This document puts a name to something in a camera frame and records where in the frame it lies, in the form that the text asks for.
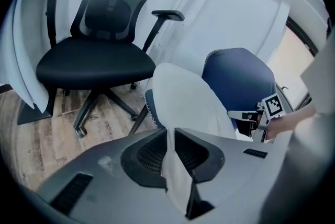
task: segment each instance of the black slot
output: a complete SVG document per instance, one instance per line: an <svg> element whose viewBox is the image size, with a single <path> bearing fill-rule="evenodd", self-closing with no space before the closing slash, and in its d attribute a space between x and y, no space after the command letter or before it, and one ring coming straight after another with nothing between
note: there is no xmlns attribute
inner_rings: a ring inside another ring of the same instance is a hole
<svg viewBox="0 0 335 224"><path fill-rule="evenodd" d="M92 178L93 177L90 175L82 173L77 174L50 205L64 215L68 215L91 182Z"/></svg>
<svg viewBox="0 0 335 224"><path fill-rule="evenodd" d="M246 154L249 154L255 157L263 158L263 159L267 156L267 152L257 151L253 149L246 149L243 153L246 153Z"/></svg>
<svg viewBox="0 0 335 224"><path fill-rule="evenodd" d="M192 174L191 194L187 203L185 217L189 220L202 216L203 214L214 209L214 206L208 201L202 200L194 181L194 174Z"/></svg>
<svg viewBox="0 0 335 224"><path fill-rule="evenodd" d="M211 181L225 163L224 153L180 128L175 129L175 151L194 182Z"/></svg>

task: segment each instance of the office chair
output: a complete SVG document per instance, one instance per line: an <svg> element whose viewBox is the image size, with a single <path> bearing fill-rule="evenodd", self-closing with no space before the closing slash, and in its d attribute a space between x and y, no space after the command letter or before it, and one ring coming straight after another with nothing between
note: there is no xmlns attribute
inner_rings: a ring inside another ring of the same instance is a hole
<svg viewBox="0 0 335 224"><path fill-rule="evenodd" d="M79 138L86 135L82 121L100 94L138 115L110 90L152 77L155 64L146 54L166 20L182 21L178 11L158 10L158 19L143 49L132 42L142 6L147 0L82 0L71 26L71 37L49 50L40 60L36 75L48 88L91 89L74 123Z"/></svg>
<svg viewBox="0 0 335 224"><path fill-rule="evenodd" d="M276 93L275 78L270 68L244 48L211 52L206 58L202 78L227 111L255 110L257 102ZM129 135L136 132L148 113L157 128L163 127L157 117L152 89L146 92L145 99L146 104Z"/></svg>

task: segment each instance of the speaker grille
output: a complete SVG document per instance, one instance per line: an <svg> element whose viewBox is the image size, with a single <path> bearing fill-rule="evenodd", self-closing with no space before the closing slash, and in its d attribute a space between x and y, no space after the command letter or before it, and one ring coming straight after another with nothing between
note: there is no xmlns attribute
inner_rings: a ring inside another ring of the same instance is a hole
<svg viewBox="0 0 335 224"><path fill-rule="evenodd" d="M79 173L51 202L51 206L59 212L68 215L92 180L92 176Z"/></svg>
<svg viewBox="0 0 335 224"><path fill-rule="evenodd" d="M253 150L253 149L246 149L243 153L246 153L246 154L249 154L255 157L263 158L263 159L267 156L267 152Z"/></svg>
<svg viewBox="0 0 335 224"><path fill-rule="evenodd" d="M161 174L166 151L166 134L163 134L142 146L137 152L137 159L149 171Z"/></svg>

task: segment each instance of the black seat cushion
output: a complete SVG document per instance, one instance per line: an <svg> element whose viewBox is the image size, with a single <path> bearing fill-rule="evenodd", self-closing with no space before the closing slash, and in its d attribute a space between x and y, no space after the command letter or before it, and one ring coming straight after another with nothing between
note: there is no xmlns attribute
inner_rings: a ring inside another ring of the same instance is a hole
<svg viewBox="0 0 335 224"><path fill-rule="evenodd" d="M132 43L69 37L43 56L36 75L47 86L97 89L145 80L154 70L151 58Z"/></svg>

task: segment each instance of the chair caster wheel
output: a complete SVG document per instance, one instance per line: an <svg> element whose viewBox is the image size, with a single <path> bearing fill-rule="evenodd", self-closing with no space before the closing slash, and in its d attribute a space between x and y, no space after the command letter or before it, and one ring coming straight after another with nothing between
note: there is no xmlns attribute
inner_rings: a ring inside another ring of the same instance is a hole
<svg viewBox="0 0 335 224"><path fill-rule="evenodd" d="M68 89L63 89L63 95L68 96L70 94L70 90Z"/></svg>
<svg viewBox="0 0 335 224"><path fill-rule="evenodd" d="M81 127L75 129L75 133L79 138L83 138L84 136L87 135L87 133Z"/></svg>
<svg viewBox="0 0 335 224"><path fill-rule="evenodd" d="M132 121L136 121L137 118L138 118L138 114L135 113L135 114L131 115L131 120Z"/></svg>

